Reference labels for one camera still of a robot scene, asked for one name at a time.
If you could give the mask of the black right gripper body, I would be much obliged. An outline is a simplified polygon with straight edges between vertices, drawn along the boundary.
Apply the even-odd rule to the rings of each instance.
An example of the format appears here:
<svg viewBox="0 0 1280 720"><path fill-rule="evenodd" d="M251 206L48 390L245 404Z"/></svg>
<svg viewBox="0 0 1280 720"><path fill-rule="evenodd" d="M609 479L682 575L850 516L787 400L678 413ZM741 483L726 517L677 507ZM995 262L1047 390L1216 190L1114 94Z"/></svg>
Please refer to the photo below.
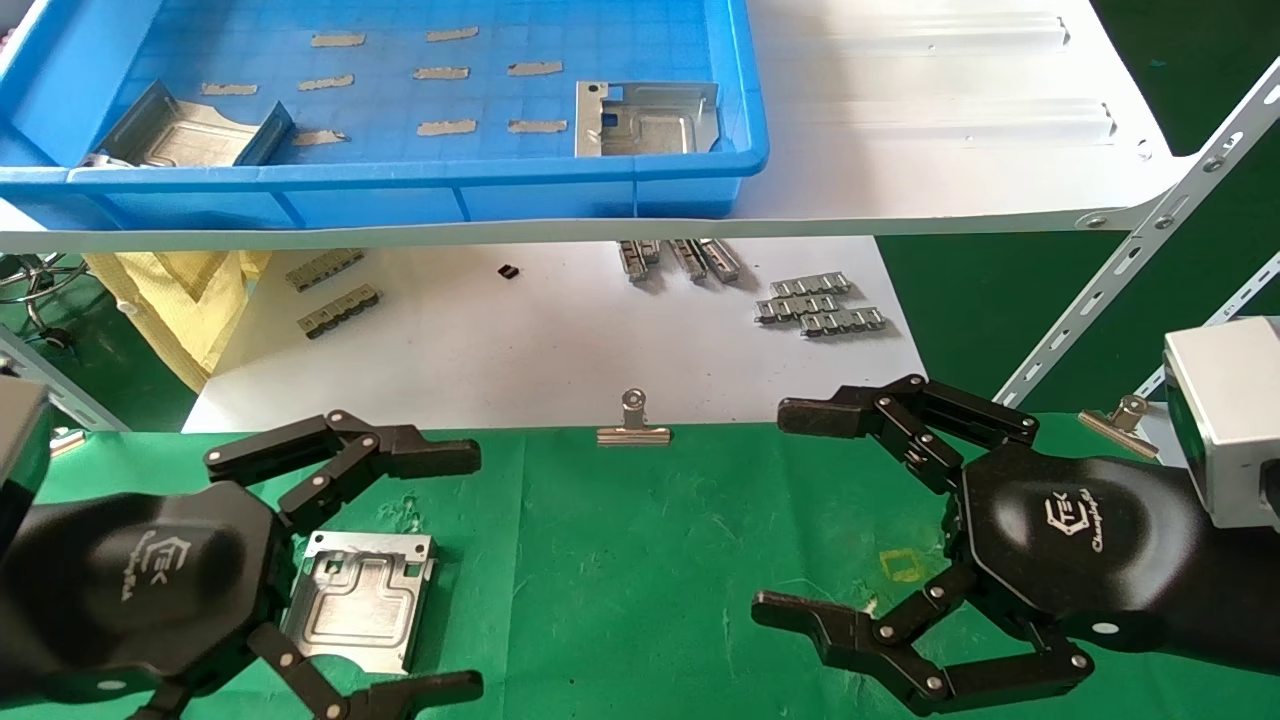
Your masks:
<svg viewBox="0 0 1280 720"><path fill-rule="evenodd" d="M1175 468L1001 447L964 471L972 603L1010 635L1030 626L1125 652L1215 655L1196 570L1210 520Z"/></svg>

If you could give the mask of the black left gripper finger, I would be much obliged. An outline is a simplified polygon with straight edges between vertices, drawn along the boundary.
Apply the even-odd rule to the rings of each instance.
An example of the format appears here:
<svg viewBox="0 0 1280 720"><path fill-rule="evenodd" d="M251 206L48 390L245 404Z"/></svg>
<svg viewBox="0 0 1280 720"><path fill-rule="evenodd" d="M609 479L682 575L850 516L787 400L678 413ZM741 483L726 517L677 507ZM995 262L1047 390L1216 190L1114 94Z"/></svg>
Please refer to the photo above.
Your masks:
<svg viewBox="0 0 1280 720"><path fill-rule="evenodd" d="M288 530L317 530L383 477L470 475L481 450L474 439L430 441L412 425L372 425L337 410L212 448L205 465L212 482L242 487L308 469L276 515Z"/></svg>
<svg viewBox="0 0 1280 720"><path fill-rule="evenodd" d="M475 670L407 676L340 694L276 625L241 628L227 635L192 630L141 630L131 639L131 662L155 676L157 689L137 719L179 719L192 700L221 691L262 660L315 719L412 719L439 706L479 700Z"/></svg>

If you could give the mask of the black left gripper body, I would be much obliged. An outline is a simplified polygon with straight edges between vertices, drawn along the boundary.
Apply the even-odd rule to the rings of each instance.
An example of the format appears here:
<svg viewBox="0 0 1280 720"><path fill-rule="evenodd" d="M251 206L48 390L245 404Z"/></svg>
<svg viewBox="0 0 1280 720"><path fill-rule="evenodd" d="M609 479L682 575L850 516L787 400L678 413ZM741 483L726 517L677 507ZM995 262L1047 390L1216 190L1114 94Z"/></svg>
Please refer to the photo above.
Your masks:
<svg viewBox="0 0 1280 720"><path fill-rule="evenodd" d="M255 661L293 574L291 533L230 482L35 505L3 555L3 701L210 694Z"/></svg>

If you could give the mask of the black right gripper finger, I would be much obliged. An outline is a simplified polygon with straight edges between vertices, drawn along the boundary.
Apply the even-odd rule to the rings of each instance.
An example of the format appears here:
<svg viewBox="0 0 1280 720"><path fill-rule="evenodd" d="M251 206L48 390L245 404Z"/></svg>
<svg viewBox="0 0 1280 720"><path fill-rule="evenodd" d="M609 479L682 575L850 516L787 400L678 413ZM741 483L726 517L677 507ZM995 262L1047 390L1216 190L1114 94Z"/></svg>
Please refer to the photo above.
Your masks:
<svg viewBox="0 0 1280 720"><path fill-rule="evenodd" d="M1039 430L1028 414L923 375L842 386L826 400L783 398L777 427L796 436L870 437L937 495L957 491L963 478L963 456L941 434L992 450L1029 446Z"/></svg>
<svg viewBox="0 0 1280 720"><path fill-rule="evenodd" d="M882 619L850 606L762 591L751 618L806 635L820 664L869 676L916 716L955 714L1066 694L1094 669L1089 655L1052 628L1023 623L1029 653L940 666L914 644L964 605L977 574L952 565Z"/></svg>

